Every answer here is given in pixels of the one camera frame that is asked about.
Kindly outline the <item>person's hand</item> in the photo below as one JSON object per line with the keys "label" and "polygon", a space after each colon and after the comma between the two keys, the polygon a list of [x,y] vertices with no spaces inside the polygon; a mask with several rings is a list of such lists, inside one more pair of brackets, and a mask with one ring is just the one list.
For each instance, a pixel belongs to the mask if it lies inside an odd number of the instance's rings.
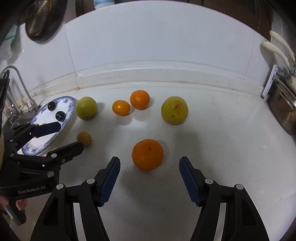
{"label": "person's hand", "polygon": [[[5,197],[1,196],[0,197],[0,203],[2,205],[8,205],[9,204],[9,201]],[[17,200],[16,201],[16,207],[19,210],[24,210],[27,207],[27,204],[28,204],[28,200],[27,199],[22,199],[22,200]]]}

